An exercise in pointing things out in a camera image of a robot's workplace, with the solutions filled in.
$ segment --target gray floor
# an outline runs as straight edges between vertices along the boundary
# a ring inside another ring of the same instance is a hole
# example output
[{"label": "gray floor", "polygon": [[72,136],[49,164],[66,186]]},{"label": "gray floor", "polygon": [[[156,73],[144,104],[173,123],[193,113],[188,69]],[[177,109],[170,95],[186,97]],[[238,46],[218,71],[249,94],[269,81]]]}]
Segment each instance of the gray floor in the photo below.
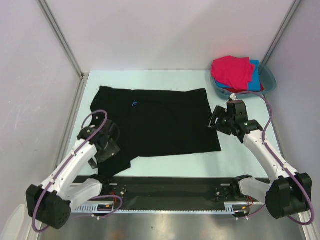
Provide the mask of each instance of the gray floor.
[{"label": "gray floor", "polygon": [[288,218],[273,219],[266,209],[249,220],[230,215],[115,214],[109,219],[70,219],[40,240],[305,240]]}]

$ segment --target blue bin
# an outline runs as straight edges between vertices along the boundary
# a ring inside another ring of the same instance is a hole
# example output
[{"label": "blue bin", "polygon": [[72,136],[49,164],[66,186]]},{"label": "blue bin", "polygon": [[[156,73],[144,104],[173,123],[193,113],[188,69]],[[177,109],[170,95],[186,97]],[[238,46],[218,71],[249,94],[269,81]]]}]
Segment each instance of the blue bin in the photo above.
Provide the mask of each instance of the blue bin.
[{"label": "blue bin", "polygon": [[[275,90],[277,87],[277,81],[276,81],[274,75],[272,74],[272,72],[270,71],[270,69],[266,65],[264,65],[263,63],[260,63],[259,67],[258,67],[258,72],[259,72],[260,82],[264,87],[264,90],[260,91],[259,94],[264,95],[264,94],[270,93],[273,90]],[[214,90],[220,98],[228,99],[230,97],[230,95],[233,94],[233,92],[230,92],[226,89],[218,87],[216,84],[216,81],[213,77],[211,77],[211,79],[213,81]],[[241,95],[237,96],[237,99],[245,99],[245,98],[250,98],[253,96],[255,96],[255,95],[254,94],[241,94]]]}]

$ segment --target white wall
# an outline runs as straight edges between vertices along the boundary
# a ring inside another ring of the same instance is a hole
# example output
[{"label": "white wall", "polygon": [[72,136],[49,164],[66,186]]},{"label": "white wall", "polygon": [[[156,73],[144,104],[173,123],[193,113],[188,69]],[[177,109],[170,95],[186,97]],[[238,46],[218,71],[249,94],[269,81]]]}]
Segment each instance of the white wall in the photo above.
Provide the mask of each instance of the white wall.
[{"label": "white wall", "polygon": [[283,153],[312,178],[312,202],[320,215],[320,1],[303,1],[268,66],[277,89],[268,95]]},{"label": "white wall", "polygon": [[37,1],[1,1],[0,23],[1,233],[53,170],[79,79]]},{"label": "white wall", "polygon": [[81,69],[206,70],[262,60],[293,0],[47,0]]}]

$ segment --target pink cloth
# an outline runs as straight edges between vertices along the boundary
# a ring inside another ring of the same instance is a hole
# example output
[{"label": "pink cloth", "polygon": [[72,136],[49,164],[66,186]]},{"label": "pink cloth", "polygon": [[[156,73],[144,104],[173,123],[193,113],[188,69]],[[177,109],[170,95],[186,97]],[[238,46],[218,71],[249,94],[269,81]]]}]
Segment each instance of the pink cloth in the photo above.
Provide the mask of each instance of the pink cloth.
[{"label": "pink cloth", "polygon": [[211,65],[212,77],[235,90],[248,90],[254,71],[255,65],[250,63],[249,57],[225,56],[214,60]]}]

